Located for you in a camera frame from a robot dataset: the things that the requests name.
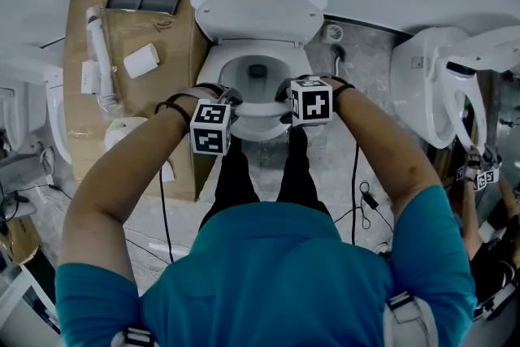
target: wrist strap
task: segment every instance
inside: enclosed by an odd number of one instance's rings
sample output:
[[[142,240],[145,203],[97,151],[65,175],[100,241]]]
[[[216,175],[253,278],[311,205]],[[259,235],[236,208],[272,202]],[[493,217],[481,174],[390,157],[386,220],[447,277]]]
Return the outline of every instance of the wrist strap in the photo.
[[[178,104],[175,104],[175,103],[171,103],[171,102],[160,102],[156,107],[155,107],[155,114],[159,113],[159,111],[161,110],[161,107],[162,106],[166,106],[170,109],[175,109],[177,110],[180,115],[183,117],[184,119],[184,122],[186,122],[186,127],[188,128],[189,130],[189,124],[191,123],[191,118],[188,116],[188,113],[186,113],[186,111],[181,107],[179,106]]]
[[[339,110],[338,106],[338,97],[341,93],[343,93],[346,89],[355,89],[353,85],[350,83],[345,83],[338,87],[334,92],[332,92],[332,109],[337,113]]]
[[[198,85],[198,86],[209,88],[208,85]],[[222,92],[217,92],[217,91],[215,91],[215,89],[211,89],[211,90],[214,91],[215,93],[217,93],[219,95],[219,97],[222,94]],[[173,103],[180,96],[195,97],[199,100],[201,98],[204,98],[206,100],[209,100],[211,103],[215,103],[217,101],[217,99],[214,98],[211,94],[208,94],[208,93],[206,93],[200,89],[196,89],[194,87],[188,87],[187,89],[182,89],[178,93],[175,93],[173,96],[169,97],[167,99],[167,102]]]

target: hand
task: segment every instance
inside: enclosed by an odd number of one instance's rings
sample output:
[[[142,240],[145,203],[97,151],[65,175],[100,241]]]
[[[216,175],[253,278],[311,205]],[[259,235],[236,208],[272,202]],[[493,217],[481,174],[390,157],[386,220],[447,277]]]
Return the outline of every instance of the hand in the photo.
[[[475,182],[479,174],[479,169],[481,168],[481,163],[480,153],[472,146],[470,152],[466,154],[464,177]]]

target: toilet seat lid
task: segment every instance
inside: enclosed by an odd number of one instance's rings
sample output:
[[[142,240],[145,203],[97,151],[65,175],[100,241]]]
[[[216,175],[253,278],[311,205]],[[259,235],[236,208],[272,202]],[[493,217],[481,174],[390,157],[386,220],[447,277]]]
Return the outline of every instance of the toilet seat lid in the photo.
[[[206,0],[195,19],[210,40],[309,42],[323,13],[308,0]]]

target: fiducial marker cube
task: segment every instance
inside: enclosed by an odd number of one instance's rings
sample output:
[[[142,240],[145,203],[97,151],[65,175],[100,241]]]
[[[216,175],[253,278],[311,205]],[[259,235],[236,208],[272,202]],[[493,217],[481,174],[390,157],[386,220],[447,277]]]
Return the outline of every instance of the fiducial marker cube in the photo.
[[[332,87],[319,77],[291,81],[292,125],[325,124],[332,120]]]
[[[225,155],[231,144],[231,106],[199,100],[189,124],[193,152]]]

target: backpack strap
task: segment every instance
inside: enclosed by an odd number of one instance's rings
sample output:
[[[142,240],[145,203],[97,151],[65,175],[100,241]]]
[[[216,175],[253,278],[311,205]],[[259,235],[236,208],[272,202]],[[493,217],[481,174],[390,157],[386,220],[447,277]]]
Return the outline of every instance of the backpack strap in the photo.
[[[128,326],[126,331],[118,332],[110,347],[159,347],[155,337],[145,327],[140,325]]]
[[[436,321],[430,306],[421,298],[403,292],[390,298],[383,312],[385,347],[436,347]]]

